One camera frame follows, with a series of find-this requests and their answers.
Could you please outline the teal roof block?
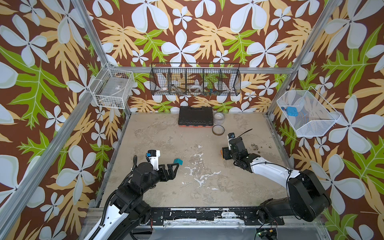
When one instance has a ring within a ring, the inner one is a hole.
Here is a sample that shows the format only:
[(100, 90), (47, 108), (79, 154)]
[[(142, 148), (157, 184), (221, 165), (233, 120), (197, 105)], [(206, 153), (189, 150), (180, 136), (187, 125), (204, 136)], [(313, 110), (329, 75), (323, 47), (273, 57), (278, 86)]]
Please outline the teal roof block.
[(181, 166), (183, 161), (181, 159), (174, 159), (174, 164), (179, 164)]

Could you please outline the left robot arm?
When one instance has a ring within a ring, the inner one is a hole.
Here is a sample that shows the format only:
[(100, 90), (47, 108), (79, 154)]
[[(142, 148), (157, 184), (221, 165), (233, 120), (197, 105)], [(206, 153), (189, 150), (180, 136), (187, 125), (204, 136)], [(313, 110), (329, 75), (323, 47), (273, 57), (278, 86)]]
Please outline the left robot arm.
[(176, 177), (178, 163), (160, 165), (155, 170), (148, 162), (135, 164), (131, 173), (108, 197), (102, 216), (85, 237), (86, 240), (123, 240), (134, 228), (150, 220), (151, 206), (144, 193), (159, 182)]

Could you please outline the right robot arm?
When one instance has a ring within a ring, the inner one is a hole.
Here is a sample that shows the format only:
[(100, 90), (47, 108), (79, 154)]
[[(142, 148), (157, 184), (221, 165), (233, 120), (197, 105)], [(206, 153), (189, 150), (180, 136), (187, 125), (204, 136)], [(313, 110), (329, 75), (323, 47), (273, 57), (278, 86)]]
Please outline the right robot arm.
[(225, 160), (233, 160), (236, 167), (263, 176), (287, 190), (287, 197), (268, 199), (259, 205), (257, 215), (261, 224), (269, 224), (285, 216), (312, 222), (332, 204), (314, 172), (288, 169), (260, 155), (250, 154), (242, 137), (228, 134), (228, 146), (222, 148), (222, 155)]

